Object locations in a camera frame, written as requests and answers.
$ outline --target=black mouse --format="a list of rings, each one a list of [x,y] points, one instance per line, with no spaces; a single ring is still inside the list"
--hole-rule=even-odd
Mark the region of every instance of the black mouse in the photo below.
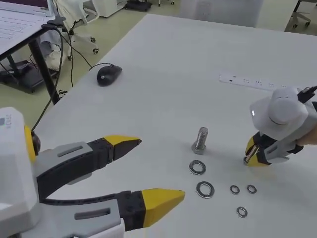
[[[121,74],[122,68],[116,65],[109,65],[99,69],[97,81],[99,86],[105,87],[111,85]]]

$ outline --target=black device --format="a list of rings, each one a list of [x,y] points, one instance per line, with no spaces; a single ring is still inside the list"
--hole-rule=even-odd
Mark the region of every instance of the black device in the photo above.
[[[151,8],[151,6],[152,3],[147,1],[128,0],[124,8],[136,11],[148,11]]]
[[[99,69],[97,74],[97,82],[99,86],[111,85],[121,74],[122,68],[116,65],[108,65]]]

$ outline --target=power strip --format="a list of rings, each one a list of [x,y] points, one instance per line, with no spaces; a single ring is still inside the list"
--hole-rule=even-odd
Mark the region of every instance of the power strip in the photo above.
[[[258,88],[266,91],[273,91],[277,88],[286,88],[287,85],[280,85],[275,83],[266,82],[260,79],[250,79],[244,77],[238,77],[233,74],[221,74],[219,75],[219,81],[223,83],[236,84],[240,86]]]

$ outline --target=white table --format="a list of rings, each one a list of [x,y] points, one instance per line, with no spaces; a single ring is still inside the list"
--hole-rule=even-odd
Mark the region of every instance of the white table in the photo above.
[[[269,93],[220,83],[224,72],[288,85],[316,85],[316,37],[158,15],[147,15],[102,60],[123,68],[111,86],[97,85],[97,69],[42,119],[42,149],[122,133],[143,142],[92,177],[52,198],[100,196],[123,190],[181,189],[185,200],[148,229],[128,238],[308,238],[317,221],[317,147],[284,164],[248,168],[242,158],[256,130],[249,105]],[[209,128],[207,152],[191,145]],[[202,160],[195,176],[189,163]],[[211,199],[196,184],[209,181]],[[239,195],[229,191],[240,187]],[[245,187],[253,184],[255,195]],[[244,206],[243,219],[236,208]]]

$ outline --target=small washer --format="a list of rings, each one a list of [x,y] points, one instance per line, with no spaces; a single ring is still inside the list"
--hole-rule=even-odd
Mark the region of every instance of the small washer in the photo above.
[[[209,194],[204,194],[200,190],[201,186],[203,186],[203,185],[206,185],[207,187],[209,187],[209,189],[210,189],[210,193]],[[202,198],[211,198],[213,196],[213,194],[214,194],[214,187],[212,186],[212,184],[210,182],[201,181],[196,186],[196,192]]]
[[[202,170],[201,171],[195,170],[194,165],[200,165],[202,167]],[[204,172],[206,172],[206,165],[203,162],[201,162],[200,160],[193,160],[189,164],[189,170],[190,170],[190,172],[192,172],[195,175],[202,175]]]
[[[237,214],[239,215],[239,217],[245,218],[248,215],[248,211],[244,207],[238,207]]]
[[[230,192],[231,192],[232,194],[234,194],[234,195],[237,195],[237,194],[239,194],[240,189],[239,189],[238,186],[232,185],[232,186],[230,187]]]
[[[250,194],[255,194],[258,190],[256,189],[256,187],[254,187],[253,185],[249,184],[247,186],[247,190]]]

